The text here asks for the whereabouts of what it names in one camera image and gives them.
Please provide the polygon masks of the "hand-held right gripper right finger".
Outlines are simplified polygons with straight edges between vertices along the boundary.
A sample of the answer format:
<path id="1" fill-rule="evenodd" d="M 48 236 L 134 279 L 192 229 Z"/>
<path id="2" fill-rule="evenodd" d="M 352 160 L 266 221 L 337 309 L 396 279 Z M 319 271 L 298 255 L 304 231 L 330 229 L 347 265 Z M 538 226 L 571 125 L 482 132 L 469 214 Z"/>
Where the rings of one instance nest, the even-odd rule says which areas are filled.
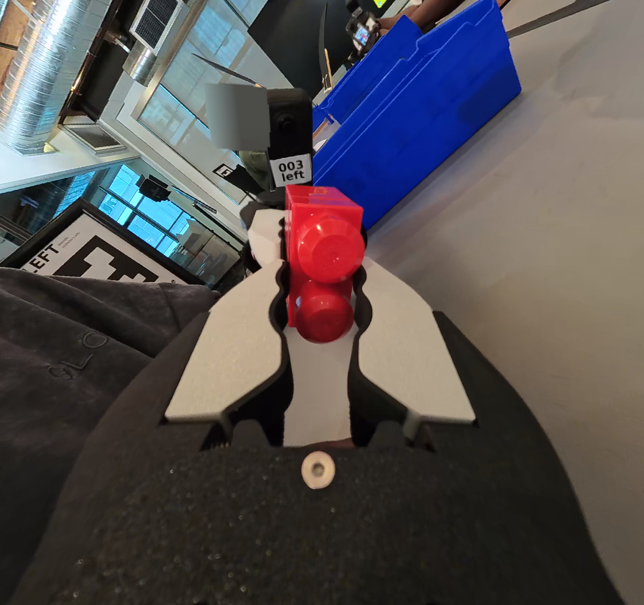
<path id="1" fill-rule="evenodd" d="M 430 445 L 431 424 L 473 426 L 475 412 L 430 305 L 366 258 L 353 279 L 354 336 L 348 367 L 351 439 L 367 447 L 383 423 Z"/>

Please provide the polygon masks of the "black studio light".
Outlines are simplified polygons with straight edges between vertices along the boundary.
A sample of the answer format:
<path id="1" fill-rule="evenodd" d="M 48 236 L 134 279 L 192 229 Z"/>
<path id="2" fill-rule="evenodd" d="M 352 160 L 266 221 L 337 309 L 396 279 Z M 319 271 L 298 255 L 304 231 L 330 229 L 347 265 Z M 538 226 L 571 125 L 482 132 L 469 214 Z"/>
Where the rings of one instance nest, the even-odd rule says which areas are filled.
<path id="1" fill-rule="evenodd" d="M 176 193 L 189 200 L 192 207 L 200 210 L 201 212 L 208 211 L 212 214 L 218 213 L 214 207 L 206 204 L 205 202 L 176 186 L 166 184 L 165 182 L 161 181 L 151 174 L 148 176 L 141 176 L 137 181 L 137 188 L 145 198 L 149 198 L 156 203 L 168 201 L 171 194 Z"/>

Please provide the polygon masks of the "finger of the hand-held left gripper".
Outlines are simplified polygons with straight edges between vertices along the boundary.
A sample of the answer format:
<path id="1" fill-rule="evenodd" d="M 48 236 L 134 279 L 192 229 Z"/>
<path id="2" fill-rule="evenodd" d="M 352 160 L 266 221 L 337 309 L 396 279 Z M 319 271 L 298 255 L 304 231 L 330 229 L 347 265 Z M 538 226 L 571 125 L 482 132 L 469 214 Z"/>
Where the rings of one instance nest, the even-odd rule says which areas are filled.
<path id="1" fill-rule="evenodd" d="M 260 267 L 286 261 L 285 211 L 279 209 L 259 209 L 255 212 L 247 230 L 251 255 Z"/>

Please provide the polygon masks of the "person's dark sweatshirt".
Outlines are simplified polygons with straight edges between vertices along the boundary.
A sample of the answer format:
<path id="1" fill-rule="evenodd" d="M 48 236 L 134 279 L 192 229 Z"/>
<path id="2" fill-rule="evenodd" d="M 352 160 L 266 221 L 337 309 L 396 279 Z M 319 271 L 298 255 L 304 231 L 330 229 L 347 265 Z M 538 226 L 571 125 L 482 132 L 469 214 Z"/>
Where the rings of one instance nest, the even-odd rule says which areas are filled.
<path id="1" fill-rule="evenodd" d="M 105 411 L 219 297 L 203 285 L 1 268 L 2 604 Z"/>

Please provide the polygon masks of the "black screen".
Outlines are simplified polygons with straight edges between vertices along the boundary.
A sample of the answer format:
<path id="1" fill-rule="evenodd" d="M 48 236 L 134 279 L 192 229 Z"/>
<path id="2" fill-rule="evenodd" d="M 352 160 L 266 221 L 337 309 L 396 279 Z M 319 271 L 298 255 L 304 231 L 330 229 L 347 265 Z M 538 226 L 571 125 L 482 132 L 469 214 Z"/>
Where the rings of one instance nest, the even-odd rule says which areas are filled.
<path id="1" fill-rule="evenodd" d="M 345 26 L 346 0 L 268 0 L 249 28 L 251 37 L 289 83 L 314 98 L 323 87 L 319 60 L 321 18 L 332 75 L 354 50 Z M 359 0 L 380 16 L 395 0 Z"/>

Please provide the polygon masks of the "blue plastic bin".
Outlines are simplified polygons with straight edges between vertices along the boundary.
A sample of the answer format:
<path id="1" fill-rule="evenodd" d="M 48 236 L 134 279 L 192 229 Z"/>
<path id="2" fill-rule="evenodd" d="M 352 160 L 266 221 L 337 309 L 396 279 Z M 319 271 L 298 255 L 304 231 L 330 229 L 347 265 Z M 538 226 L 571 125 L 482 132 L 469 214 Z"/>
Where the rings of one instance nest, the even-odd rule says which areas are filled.
<path id="1" fill-rule="evenodd" d="M 417 41 L 313 158 L 313 184 L 363 208 L 369 229 L 521 92 L 497 0 Z"/>
<path id="2" fill-rule="evenodd" d="M 421 36 L 420 28 L 402 16 L 313 109 L 313 131 L 328 116 L 343 123 L 400 60 L 408 59 L 415 52 Z"/>

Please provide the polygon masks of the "wide silver air duct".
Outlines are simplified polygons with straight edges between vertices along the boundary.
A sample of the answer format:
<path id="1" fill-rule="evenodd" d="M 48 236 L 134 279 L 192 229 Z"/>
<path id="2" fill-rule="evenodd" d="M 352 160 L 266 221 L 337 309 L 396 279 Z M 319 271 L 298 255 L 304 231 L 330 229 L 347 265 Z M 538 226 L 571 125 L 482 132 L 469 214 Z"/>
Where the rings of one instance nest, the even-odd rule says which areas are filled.
<path id="1" fill-rule="evenodd" d="M 112 0 L 36 0 L 1 92 L 1 143 L 44 152 Z"/>

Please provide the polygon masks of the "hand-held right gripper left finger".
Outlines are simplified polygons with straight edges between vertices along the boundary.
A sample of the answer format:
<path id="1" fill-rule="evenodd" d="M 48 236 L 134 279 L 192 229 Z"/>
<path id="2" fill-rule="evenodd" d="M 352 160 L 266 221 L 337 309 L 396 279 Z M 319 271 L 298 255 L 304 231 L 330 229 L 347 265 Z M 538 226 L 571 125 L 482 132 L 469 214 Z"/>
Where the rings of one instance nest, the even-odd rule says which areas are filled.
<path id="1" fill-rule="evenodd" d="M 288 264 L 275 260 L 224 295 L 202 332 L 165 409 L 169 423 L 217 424 L 231 441 L 245 420 L 283 441 L 294 381 L 285 327 Z"/>

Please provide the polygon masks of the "grey desk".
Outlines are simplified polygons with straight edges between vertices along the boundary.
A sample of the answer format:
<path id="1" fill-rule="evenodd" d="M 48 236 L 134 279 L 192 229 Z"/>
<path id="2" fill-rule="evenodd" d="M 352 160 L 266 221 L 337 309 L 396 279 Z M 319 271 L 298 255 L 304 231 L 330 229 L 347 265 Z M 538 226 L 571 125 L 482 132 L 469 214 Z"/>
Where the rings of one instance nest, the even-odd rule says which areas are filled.
<path id="1" fill-rule="evenodd" d="M 643 603 L 643 0 L 512 0 L 522 93 L 367 254 L 443 311 L 545 427 Z"/>

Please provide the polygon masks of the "red double toy block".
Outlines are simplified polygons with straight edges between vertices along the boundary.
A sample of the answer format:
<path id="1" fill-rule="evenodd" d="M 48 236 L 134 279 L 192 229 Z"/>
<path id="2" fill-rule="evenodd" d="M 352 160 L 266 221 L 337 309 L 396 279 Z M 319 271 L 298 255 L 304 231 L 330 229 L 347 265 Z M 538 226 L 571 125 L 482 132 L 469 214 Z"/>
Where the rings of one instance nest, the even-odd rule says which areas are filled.
<path id="1" fill-rule="evenodd" d="M 337 188 L 287 185 L 288 324 L 312 343 L 334 342 L 354 322 L 353 275 L 362 265 L 363 208 Z"/>

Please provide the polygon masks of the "black white marker board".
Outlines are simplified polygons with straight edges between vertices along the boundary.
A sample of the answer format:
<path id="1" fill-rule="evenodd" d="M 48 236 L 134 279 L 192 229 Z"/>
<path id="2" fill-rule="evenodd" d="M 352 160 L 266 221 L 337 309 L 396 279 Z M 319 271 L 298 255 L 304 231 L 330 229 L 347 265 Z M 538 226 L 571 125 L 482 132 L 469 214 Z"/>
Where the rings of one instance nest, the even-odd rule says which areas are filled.
<path id="1" fill-rule="evenodd" d="M 169 227 L 125 205 L 125 221 L 77 200 L 1 263 L 45 276 L 204 285 L 214 289 L 240 261 L 231 245 L 171 204 Z"/>

